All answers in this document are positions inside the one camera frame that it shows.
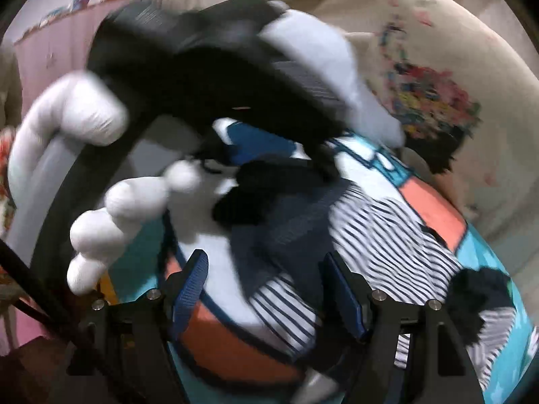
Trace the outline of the white gloved left hand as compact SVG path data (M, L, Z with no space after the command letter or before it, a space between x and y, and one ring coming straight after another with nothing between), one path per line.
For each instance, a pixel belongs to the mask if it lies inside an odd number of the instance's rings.
M33 184L33 172L56 132L107 146L127 126L126 106L97 77L76 71L58 79L35 100L15 134L7 167L15 204L22 204ZM70 228L70 242L77 253L67 271L70 291L77 296L90 293L142 225L162 215L174 193L190 192L199 184L195 165L178 161L158 177L122 180L110 187L103 207L84 212Z

